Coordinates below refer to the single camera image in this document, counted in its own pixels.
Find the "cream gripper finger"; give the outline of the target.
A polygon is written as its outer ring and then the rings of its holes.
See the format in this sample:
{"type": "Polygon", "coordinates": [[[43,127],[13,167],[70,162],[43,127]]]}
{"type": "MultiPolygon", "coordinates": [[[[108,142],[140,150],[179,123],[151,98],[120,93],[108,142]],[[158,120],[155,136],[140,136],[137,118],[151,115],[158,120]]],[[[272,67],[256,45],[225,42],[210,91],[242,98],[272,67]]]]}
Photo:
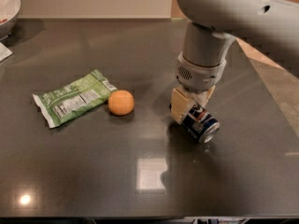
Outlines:
{"type": "Polygon", "coordinates": [[[206,107],[209,99],[211,98],[213,92],[215,90],[215,86],[211,87],[210,89],[203,91],[196,95],[196,101],[200,104],[202,107],[206,107]]]}
{"type": "Polygon", "coordinates": [[[195,101],[188,92],[181,87],[174,88],[171,96],[171,117],[181,124],[194,104],[195,101]]]}

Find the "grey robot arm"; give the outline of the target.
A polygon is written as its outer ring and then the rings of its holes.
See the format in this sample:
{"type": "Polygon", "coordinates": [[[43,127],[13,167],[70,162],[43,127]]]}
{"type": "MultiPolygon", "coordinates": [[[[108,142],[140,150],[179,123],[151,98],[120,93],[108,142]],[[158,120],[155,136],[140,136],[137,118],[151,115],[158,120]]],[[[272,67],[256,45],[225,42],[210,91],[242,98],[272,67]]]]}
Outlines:
{"type": "Polygon", "coordinates": [[[205,105],[221,79],[236,39],[249,43],[292,75],[299,71],[299,6],[285,0],[177,0],[189,19],[178,56],[171,116],[181,123],[205,105]]]}

